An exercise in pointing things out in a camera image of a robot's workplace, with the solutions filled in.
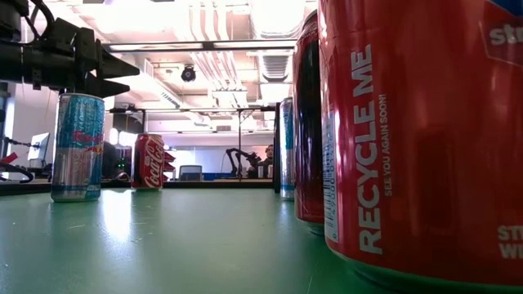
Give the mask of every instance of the red can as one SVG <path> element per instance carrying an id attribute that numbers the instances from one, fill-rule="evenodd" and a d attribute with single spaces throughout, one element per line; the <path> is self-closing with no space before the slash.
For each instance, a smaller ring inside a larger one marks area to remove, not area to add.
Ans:
<path id="1" fill-rule="evenodd" d="M 306 19 L 293 57 L 296 217 L 324 234 L 318 13 Z"/>
<path id="2" fill-rule="evenodd" d="M 320 0 L 325 235 L 360 272 L 523 290 L 522 15 Z"/>
<path id="3" fill-rule="evenodd" d="M 160 135 L 140 134 L 132 150 L 132 183 L 134 189 L 163 187 L 163 140 Z"/>

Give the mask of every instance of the sticker label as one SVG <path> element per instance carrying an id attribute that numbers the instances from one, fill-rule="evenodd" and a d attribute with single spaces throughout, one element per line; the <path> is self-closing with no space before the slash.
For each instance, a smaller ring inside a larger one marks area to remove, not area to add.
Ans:
<path id="1" fill-rule="evenodd" d="M 337 188 L 336 188 L 336 145 L 334 144 L 334 111 L 329 110 L 327 123 L 323 125 L 323 169 L 325 237 L 338 242 L 337 231 Z"/>

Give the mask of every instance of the coca-cola logo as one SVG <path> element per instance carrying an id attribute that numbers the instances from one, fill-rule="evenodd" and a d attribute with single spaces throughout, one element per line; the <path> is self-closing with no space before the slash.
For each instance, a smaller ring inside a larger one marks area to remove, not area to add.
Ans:
<path id="1" fill-rule="evenodd" d="M 145 176 L 144 181 L 150 188 L 160 186 L 160 177 L 163 171 L 163 142 L 161 138 L 149 136 L 145 143 L 145 164 L 150 166 L 150 176 Z"/>

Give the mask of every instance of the desk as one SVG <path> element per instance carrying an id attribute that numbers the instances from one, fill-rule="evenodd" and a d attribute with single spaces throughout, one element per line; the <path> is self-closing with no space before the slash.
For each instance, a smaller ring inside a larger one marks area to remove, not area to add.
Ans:
<path id="1" fill-rule="evenodd" d="M 390 294 L 269 189 L 2 197 L 0 232 L 0 293 Z"/>

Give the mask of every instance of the blue and silver can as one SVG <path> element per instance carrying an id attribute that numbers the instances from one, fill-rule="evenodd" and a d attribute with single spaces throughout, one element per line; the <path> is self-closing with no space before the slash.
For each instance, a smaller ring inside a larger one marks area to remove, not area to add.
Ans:
<path id="1" fill-rule="evenodd" d="M 279 195 L 283 200 L 294 200 L 293 98 L 286 98 L 279 105 L 279 151 L 281 154 Z"/>
<path id="2" fill-rule="evenodd" d="M 92 201 L 100 197 L 104 115 L 101 98 L 60 95 L 51 187 L 55 202 Z"/>

